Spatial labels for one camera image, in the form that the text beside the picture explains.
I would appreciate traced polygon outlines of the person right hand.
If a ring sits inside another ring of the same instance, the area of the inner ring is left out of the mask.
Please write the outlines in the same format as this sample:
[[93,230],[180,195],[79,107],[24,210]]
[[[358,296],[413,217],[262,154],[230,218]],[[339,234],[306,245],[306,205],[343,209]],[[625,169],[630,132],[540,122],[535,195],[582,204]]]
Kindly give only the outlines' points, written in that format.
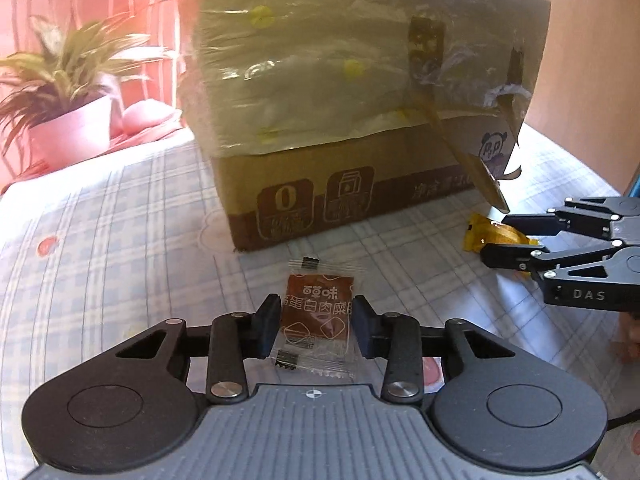
[[640,356],[640,321],[627,312],[618,316],[617,355],[624,363],[638,361]]

